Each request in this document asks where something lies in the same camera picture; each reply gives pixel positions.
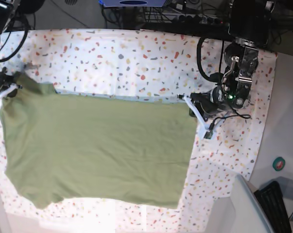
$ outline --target gray floor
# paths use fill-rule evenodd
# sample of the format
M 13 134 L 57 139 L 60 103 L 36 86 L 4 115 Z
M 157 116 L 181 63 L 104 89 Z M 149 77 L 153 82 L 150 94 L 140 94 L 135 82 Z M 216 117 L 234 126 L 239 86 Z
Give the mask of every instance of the gray floor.
M 281 36 L 281 44 L 273 44 L 272 49 L 277 52 L 293 56 L 293 33 L 288 32 Z
M 286 161 L 282 171 L 274 159 Z M 293 212 L 293 57 L 280 54 L 264 134 L 250 182 L 263 188 L 272 180 L 280 184 L 288 215 Z
M 74 6 L 65 4 L 64 0 L 54 0 L 63 10 L 83 22 L 90 28 L 104 28 L 104 19 L 101 15 L 97 0 L 79 0 Z M 33 16 L 28 16 L 33 25 Z M 36 29 L 79 29 L 85 28 L 82 24 L 65 15 L 50 0 L 46 0 L 42 8 L 36 12 Z

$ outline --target white table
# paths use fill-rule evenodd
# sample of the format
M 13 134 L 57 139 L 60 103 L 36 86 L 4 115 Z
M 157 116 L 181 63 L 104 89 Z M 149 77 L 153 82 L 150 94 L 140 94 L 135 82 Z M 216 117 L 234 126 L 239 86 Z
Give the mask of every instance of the white table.
M 272 168 L 277 157 L 286 161 L 282 171 Z M 293 212 L 293 57 L 283 53 L 278 55 L 271 104 L 250 182 L 261 189 L 272 180 L 279 182 L 290 216 Z
M 0 57 L 17 47 L 22 34 L 11 35 Z M 176 102 L 176 94 L 207 92 L 214 86 L 198 72 L 198 39 L 146 31 L 33 31 L 18 55 L 0 68 L 7 66 L 10 72 L 26 72 L 38 82 L 52 82 L 61 93 Z M 203 44 L 207 73 L 218 71 L 221 44 L 214 40 Z M 251 100 L 240 111 L 251 114 L 252 120 L 230 118 L 215 140 L 195 139 L 177 210 L 99 198 L 69 199 L 38 210 L 16 193 L 4 175 L 7 160 L 0 123 L 0 190 L 5 210 L 68 228 L 87 223 L 105 232 L 203 231 L 213 202 L 230 195 L 236 174 L 250 178 L 267 117 L 275 65 L 275 54 L 260 51 Z

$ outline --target terrazzo patterned tablecloth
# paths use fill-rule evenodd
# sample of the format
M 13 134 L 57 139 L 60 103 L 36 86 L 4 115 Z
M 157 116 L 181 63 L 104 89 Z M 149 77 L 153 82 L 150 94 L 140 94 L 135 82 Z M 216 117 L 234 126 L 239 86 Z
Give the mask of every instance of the terrazzo patterned tablecloth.
M 18 46 L 22 36 L 23 32 L 12 33 L 0 58 Z M 1 45 L 6 37 L 1 36 Z M 31 31 L 22 50 L 0 64 L 0 69 L 6 66 L 9 73 L 21 71 L 38 82 L 52 82 L 63 94 L 177 102 L 176 94 L 207 92 L 214 85 L 198 72 L 198 39 L 148 31 Z M 203 44 L 206 73 L 218 71 L 221 45 L 215 40 Z M 236 174 L 250 178 L 267 117 L 275 65 L 275 54 L 259 52 L 250 101 L 240 110 L 251 114 L 251 120 L 229 118 L 215 140 L 195 139 L 176 210 L 100 198 L 69 199 L 36 209 L 17 194 L 4 174 L 7 160 L 0 122 L 0 192 L 6 212 L 39 218 L 41 224 L 60 224 L 71 232 L 203 232 L 214 201 L 230 195 Z

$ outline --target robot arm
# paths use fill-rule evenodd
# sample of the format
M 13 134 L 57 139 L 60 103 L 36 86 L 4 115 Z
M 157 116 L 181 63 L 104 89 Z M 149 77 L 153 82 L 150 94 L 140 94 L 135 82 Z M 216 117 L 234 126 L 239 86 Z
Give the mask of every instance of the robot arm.
M 240 115 L 241 109 L 247 100 L 252 76 L 258 67 L 259 50 L 267 44 L 269 21 L 274 3 L 267 0 L 234 0 L 231 3 L 229 33 L 235 37 L 224 52 L 224 61 L 227 65 L 225 72 L 207 76 L 201 65 L 201 47 L 206 39 L 201 37 L 197 44 L 197 65 L 204 79 L 216 83 L 216 87 L 207 93 L 191 93 L 189 97 L 178 96 L 185 100 L 190 107 L 190 116 L 200 122 L 200 138 L 212 139 L 215 136 L 216 120 L 228 117 L 251 118 L 250 115 Z

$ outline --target electronic equipment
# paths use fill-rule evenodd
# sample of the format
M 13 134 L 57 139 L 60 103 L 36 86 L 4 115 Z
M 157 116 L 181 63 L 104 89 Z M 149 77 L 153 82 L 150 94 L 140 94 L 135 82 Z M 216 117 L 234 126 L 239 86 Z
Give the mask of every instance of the electronic equipment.
M 105 7 L 122 6 L 149 6 L 162 7 L 171 2 L 171 0 L 100 0 Z

